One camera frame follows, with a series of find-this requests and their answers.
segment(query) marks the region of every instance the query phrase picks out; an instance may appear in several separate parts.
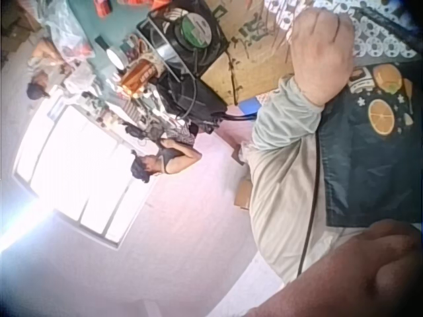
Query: woman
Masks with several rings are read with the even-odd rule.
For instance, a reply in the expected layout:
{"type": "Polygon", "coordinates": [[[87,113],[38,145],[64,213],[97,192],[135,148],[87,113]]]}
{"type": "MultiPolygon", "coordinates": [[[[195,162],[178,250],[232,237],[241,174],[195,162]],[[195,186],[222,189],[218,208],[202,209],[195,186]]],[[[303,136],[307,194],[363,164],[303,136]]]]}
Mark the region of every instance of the woman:
{"type": "Polygon", "coordinates": [[[31,80],[28,83],[26,94],[29,99],[38,100],[50,97],[46,92],[48,74],[58,65],[60,65],[61,73],[69,74],[72,71],[71,66],[63,60],[56,47],[48,39],[41,39],[28,60],[28,72],[31,80]]]}
{"type": "Polygon", "coordinates": [[[158,144],[160,149],[156,155],[142,157],[132,150],[132,154],[135,155],[131,166],[132,175],[148,183],[151,175],[177,174],[198,162],[202,154],[192,147],[197,132],[198,127],[193,124],[189,128],[188,136],[181,133],[172,135],[167,131],[168,139],[160,140],[158,144]]]}

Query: black tank top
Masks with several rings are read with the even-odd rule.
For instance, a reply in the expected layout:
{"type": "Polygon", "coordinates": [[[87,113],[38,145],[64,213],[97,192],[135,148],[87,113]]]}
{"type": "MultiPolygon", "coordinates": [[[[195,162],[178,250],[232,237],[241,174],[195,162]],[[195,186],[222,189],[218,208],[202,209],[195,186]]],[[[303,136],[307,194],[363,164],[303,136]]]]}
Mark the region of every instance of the black tank top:
{"type": "Polygon", "coordinates": [[[163,172],[165,172],[165,174],[168,174],[166,171],[167,163],[169,163],[169,161],[171,159],[174,159],[175,157],[183,157],[184,153],[176,149],[161,149],[159,151],[159,156],[163,157],[163,172]]]}

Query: white wall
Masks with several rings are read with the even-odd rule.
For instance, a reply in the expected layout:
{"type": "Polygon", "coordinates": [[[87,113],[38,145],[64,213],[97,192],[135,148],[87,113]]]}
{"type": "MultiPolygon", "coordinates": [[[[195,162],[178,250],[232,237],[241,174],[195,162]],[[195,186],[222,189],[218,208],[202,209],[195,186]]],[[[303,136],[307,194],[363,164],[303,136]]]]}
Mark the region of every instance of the white wall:
{"type": "MultiPolygon", "coordinates": [[[[10,179],[28,119],[29,43],[1,74],[2,227],[30,196],[10,179]]],[[[144,300],[163,317],[205,316],[256,253],[247,213],[233,206],[247,172],[216,135],[200,135],[203,159],[161,176],[122,247],[90,240],[52,217],[1,256],[2,292],[20,312],[39,316],[143,316],[144,300]]]]}
{"type": "Polygon", "coordinates": [[[207,317],[243,316],[283,287],[282,280],[257,253],[231,290],[207,317]]]}

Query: green fan label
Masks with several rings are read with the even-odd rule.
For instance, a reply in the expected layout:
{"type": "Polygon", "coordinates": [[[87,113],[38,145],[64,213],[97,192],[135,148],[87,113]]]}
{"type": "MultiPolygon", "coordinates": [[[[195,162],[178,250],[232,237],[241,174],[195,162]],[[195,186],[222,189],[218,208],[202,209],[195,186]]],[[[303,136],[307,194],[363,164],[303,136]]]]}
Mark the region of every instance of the green fan label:
{"type": "Polygon", "coordinates": [[[195,48],[206,48],[212,42],[212,30],[205,18],[196,13],[188,13],[182,18],[182,34],[195,48]]]}

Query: sleeve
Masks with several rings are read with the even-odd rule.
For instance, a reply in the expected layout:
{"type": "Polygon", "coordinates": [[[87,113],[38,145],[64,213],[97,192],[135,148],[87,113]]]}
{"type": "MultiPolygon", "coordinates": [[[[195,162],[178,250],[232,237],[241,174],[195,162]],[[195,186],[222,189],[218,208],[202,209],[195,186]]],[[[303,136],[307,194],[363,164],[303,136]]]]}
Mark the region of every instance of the sleeve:
{"type": "Polygon", "coordinates": [[[293,77],[281,79],[279,87],[258,111],[252,142],[261,151],[280,149],[316,132],[324,107],[308,101],[293,77]]]}

